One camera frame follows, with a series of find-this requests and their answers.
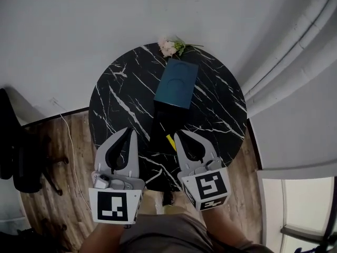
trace curtain fold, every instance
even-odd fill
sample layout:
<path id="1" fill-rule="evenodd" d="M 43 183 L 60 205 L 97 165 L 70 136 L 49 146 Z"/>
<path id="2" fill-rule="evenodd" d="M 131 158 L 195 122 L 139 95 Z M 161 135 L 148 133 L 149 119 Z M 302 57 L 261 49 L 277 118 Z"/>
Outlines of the curtain fold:
<path id="1" fill-rule="evenodd" d="M 279 46 L 242 86 L 248 117 L 269 108 L 337 60 L 337 0 L 311 0 Z"/>

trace office chair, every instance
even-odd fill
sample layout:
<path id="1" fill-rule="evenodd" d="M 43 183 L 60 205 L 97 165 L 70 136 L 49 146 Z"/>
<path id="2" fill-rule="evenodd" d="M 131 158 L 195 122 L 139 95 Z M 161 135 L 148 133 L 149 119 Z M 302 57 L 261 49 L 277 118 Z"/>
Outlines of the office chair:
<path id="1" fill-rule="evenodd" d="M 40 177 L 43 173 L 61 196 L 63 192 L 52 182 L 47 166 L 60 161 L 68 164 L 68 158 L 52 159 L 48 156 L 47 147 L 51 139 L 46 136 L 40 141 L 38 135 L 29 133 L 20 125 L 5 89 L 0 89 L 0 111 L 0 178 L 13 176 L 17 190 L 35 193 L 42 188 Z"/>
<path id="2" fill-rule="evenodd" d="M 17 235 L 10 235 L 0 231 L 1 252 L 72 252 L 60 243 L 60 241 L 65 240 L 63 231 L 67 229 L 66 225 L 58 226 L 55 236 L 47 228 L 47 223 L 46 219 L 41 221 L 41 234 L 38 234 L 34 228 L 23 231 L 17 230 Z"/>

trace power cord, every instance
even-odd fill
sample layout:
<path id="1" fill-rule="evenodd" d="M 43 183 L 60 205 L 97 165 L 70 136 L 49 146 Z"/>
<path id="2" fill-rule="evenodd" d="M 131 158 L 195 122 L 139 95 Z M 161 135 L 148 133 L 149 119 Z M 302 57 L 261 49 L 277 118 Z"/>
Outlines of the power cord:
<path id="1" fill-rule="evenodd" d="M 88 205 L 88 203 L 86 203 L 86 200 L 84 199 L 84 196 L 82 194 L 82 191 L 81 191 L 81 188 L 80 188 L 80 184 L 78 182 L 78 177 L 77 177 L 77 173 L 76 173 L 76 164 L 75 164 L 75 152 L 74 152 L 74 143 L 73 143 L 73 139 L 71 137 L 71 134 L 70 134 L 70 128 L 69 128 L 69 125 L 67 123 L 67 121 L 63 118 L 63 116 L 60 114 L 61 118 L 63 119 L 63 121 L 66 123 L 67 125 L 67 128 L 68 128 L 68 136 L 70 138 L 70 142 L 72 144 L 72 150 L 73 150 L 73 163 L 74 163 L 74 173 L 75 173 L 75 178 L 76 178 L 76 184 L 77 184 L 77 187 L 78 187 L 78 190 L 80 191 L 80 194 L 81 194 L 81 197 L 85 203 L 85 205 L 88 207 L 88 209 L 91 211 L 91 208 L 90 206 Z"/>

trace forearm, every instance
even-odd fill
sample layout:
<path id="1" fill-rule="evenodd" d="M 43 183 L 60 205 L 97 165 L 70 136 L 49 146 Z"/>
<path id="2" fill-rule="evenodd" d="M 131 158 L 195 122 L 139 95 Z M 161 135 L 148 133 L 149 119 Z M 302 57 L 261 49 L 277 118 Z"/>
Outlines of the forearm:
<path id="1" fill-rule="evenodd" d="M 124 232 L 123 225 L 100 223 L 85 239 L 81 253 L 114 253 L 118 251 L 120 239 Z"/>
<path id="2" fill-rule="evenodd" d="M 207 230 L 217 240 L 233 247 L 247 240 L 242 231 L 225 214 L 223 207 L 204 210 L 202 216 Z"/>

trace foot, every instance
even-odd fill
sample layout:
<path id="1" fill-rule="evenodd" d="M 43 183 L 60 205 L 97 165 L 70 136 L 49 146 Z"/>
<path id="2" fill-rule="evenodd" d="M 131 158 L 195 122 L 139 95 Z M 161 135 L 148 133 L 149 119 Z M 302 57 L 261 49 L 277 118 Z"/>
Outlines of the foot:
<path id="1" fill-rule="evenodd" d="M 172 205 L 174 203 L 174 196 L 172 192 L 166 191 L 163 193 L 163 206 Z"/>

